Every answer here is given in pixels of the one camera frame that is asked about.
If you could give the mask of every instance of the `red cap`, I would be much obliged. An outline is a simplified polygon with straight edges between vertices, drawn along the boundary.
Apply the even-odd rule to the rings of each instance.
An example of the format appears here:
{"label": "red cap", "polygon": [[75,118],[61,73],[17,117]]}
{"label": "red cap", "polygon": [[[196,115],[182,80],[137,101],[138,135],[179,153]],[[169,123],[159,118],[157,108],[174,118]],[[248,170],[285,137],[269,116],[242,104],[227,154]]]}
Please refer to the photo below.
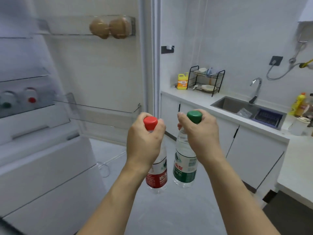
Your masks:
{"label": "red cap", "polygon": [[153,116],[148,116],[143,119],[143,123],[148,131],[154,130],[157,125],[157,118]]}
{"label": "red cap", "polygon": [[34,98],[34,97],[29,97],[28,98],[28,102],[30,102],[30,103],[36,103],[36,98]]}

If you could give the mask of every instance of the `green bottle cap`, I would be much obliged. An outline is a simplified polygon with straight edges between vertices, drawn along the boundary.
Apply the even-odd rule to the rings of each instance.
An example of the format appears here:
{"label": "green bottle cap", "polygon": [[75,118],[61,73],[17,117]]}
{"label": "green bottle cap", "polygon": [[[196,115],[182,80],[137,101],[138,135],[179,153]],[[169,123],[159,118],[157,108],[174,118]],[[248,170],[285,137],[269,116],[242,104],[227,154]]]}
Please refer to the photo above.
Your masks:
{"label": "green bottle cap", "polygon": [[2,104],[2,107],[3,107],[4,109],[9,109],[9,108],[12,107],[12,105],[11,105],[11,103],[9,103],[9,102],[4,102],[4,103]]}
{"label": "green bottle cap", "polygon": [[191,110],[187,113],[187,117],[195,124],[198,124],[202,120],[202,113],[197,110]]}

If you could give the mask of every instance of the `plastic bottle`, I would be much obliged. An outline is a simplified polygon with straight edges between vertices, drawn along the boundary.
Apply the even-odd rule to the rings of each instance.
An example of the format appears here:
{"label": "plastic bottle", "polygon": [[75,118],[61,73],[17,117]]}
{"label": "plastic bottle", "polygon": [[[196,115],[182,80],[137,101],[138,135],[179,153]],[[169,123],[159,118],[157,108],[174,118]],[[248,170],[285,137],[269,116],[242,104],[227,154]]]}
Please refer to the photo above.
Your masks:
{"label": "plastic bottle", "polygon": [[298,109],[295,111],[295,117],[301,117],[304,113],[309,113],[312,110],[313,94],[309,98],[304,99]]}
{"label": "plastic bottle", "polygon": [[187,86],[188,86],[188,73],[178,74],[177,89],[178,90],[186,90]]}
{"label": "plastic bottle", "polygon": [[[201,122],[202,113],[192,110],[187,113],[187,117],[195,124]],[[174,182],[180,187],[190,187],[194,183],[198,160],[196,154],[191,149],[187,134],[184,128],[178,133],[176,140],[176,153],[174,160]]]}
{"label": "plastic bottle", "polygon": [[306,98],[306,93],[303,92],[297,96],[297,99],[291,106],[291,111],[288,113],[289,115],[295,115],[296,110],[300,106],[301,102]]}
{"label": "plastic bottle", "polygon": [[[146,129],[153,132],[157,125],[157,118],[153,116],[146,117],[143,120]],[[160,194],[166,189],[167,182],[167,161],[166,149],[164,143],[161,144],[160,154],[153,163],[151,169],[146,176],[146,183],[150,191],[154,194]]]}

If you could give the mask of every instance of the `hand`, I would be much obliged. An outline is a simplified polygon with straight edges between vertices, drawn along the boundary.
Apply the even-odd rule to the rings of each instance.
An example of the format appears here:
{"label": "hand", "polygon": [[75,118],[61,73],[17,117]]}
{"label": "hand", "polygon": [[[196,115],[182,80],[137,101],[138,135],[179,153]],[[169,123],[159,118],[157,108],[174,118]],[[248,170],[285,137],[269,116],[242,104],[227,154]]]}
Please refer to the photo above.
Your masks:
{"label": "hand", "polygon": [[148,116],[152,115],[145,112],[141,113],[128,130],[127,136],[126,165],[143,173],[144,176],[147,175],[160,153],[161,142],[166,129],[164,121],[159,119],[154,131],[149,133],[143,123],[143,119]]}
{"label": "hand", "polygon": [[221,149],[216,118],[205,110],[197,111],[202,113],[202,121],[199,124],[191,122],[184,113],[179,112],[177,114],[179,121],[177,126],[179,130],[184,127],[190,147],[195,152],[198,161],[203,164],[210,157],[221,155],[215,153]]}

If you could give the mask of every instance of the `egg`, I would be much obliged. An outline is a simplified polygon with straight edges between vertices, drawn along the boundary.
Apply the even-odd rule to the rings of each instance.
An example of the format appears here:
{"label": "egg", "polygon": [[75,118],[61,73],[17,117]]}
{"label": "egg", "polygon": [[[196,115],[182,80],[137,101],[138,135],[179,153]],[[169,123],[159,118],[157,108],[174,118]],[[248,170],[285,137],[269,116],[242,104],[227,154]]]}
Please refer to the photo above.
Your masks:
{"label": "egg", "polygon": [[110,28],[99,18],[95,18],[89,25],[89,30],[93,35],[99,36],[101,39],[107,39],[110,35]]}
{"label": "egg", "polygon": [[125,39],[130,34],[131,24],[126,18],[121,17],[110,21],[109,27],[114,38]]}

